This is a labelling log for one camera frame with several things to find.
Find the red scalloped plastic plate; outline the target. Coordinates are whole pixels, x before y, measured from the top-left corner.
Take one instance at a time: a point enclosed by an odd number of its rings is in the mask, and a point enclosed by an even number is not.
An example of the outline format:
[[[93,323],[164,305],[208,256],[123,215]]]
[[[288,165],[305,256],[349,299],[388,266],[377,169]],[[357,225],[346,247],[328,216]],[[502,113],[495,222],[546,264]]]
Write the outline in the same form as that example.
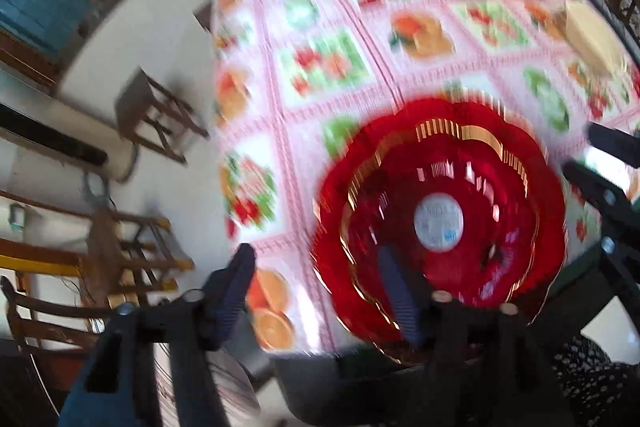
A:
[[[310,255],[338,321],[400,363],[378,266],[390,246],[464,305],[536,320],[566,258],[565,197],[529,122],[480,93],[431,96],[364,124],[324,177]]]

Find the dark wooden chair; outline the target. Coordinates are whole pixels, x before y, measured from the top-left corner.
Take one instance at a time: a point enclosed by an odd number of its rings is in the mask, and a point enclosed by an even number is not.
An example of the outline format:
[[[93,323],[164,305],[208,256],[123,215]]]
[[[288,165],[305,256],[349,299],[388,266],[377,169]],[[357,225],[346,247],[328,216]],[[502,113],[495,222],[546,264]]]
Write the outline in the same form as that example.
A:
[[[112,310],[28,297],[19,293],[7,277],[1,277],[1,290],[11,334],[35,369],[55,412],[61,412]]]

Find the wooden stool with yellow feet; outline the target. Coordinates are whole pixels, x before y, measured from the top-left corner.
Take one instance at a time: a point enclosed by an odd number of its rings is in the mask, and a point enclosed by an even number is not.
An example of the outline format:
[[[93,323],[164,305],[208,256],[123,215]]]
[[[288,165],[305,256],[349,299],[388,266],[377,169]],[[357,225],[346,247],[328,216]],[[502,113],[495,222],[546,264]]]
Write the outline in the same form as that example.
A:
[[[80,281],[89,303],[108,307],[128,297],[141,306],[151,293],[178,288],[177,277],[195,268],[165,217],[145,217],[101,207],[93,211]]]

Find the dark wooden stool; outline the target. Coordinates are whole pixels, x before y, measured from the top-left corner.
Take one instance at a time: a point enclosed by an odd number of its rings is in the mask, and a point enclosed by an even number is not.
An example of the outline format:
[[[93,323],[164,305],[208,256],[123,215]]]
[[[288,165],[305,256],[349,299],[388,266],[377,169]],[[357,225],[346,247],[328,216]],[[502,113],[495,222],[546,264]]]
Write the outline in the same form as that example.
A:
[[[186,165],[184,151],[191,136],[209,139],[194,108],[142,68],[120,92],[114,111],[116,128],[122,139],[180,165]]]

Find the white tower air conditioner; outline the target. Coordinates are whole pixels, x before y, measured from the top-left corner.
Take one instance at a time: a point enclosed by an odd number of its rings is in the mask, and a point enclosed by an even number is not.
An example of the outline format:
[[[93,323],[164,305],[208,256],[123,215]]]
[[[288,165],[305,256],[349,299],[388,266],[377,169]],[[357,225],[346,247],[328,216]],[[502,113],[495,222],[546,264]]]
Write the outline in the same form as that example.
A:
[[[139,147],[122,139],[114,127],[5,69],[1,72],[1,138],[117,183],[130,178],[139,156]]]

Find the pink fruit pattern tablecloth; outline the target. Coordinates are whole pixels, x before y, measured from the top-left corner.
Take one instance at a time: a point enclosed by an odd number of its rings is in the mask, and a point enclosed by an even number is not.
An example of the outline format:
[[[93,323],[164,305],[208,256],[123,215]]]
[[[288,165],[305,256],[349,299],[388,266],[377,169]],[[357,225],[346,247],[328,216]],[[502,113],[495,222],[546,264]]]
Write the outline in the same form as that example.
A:
[[[639,127],[639,69],[595,72],[567,42],[565,0],[216,0],[215,120],[230,242],[249,243],[259,346],[316,355],[362,341],[342,325],[310,250],[322,181],[368,121],[418,98],[480,93],[526,119],[565,197],[566,258],[601,220],[562,177],[574,159],[639,198],[639,173],[588,124]]]

